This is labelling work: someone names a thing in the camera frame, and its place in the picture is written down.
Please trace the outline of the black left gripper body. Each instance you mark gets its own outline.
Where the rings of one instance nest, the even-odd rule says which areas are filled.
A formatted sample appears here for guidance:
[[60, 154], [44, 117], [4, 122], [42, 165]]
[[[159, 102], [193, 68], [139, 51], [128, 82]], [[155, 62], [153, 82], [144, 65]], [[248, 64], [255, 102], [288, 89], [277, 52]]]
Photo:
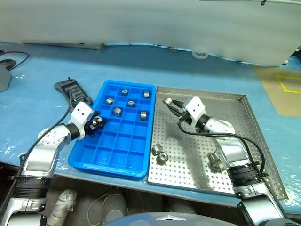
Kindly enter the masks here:
[[95, 123], [97, 121], [99, 121], [99, 119], [94, 118], [94, 119], [87, 121], [85, 124], [85, 133], [90, 135], [91, 137], [93, 137], [94, 133], [96, 132], [95, 131]]

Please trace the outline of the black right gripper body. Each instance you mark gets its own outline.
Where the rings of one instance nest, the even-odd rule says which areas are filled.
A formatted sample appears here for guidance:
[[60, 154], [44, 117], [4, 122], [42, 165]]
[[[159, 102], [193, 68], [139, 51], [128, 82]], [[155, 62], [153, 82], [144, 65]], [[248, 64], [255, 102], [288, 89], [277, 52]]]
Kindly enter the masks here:
[[191, 124], [190, 113], [186, 109], [186, 105], [182, 104], [183, 113], [180, 116], [180, 122], [185, 122], [187, 124]]

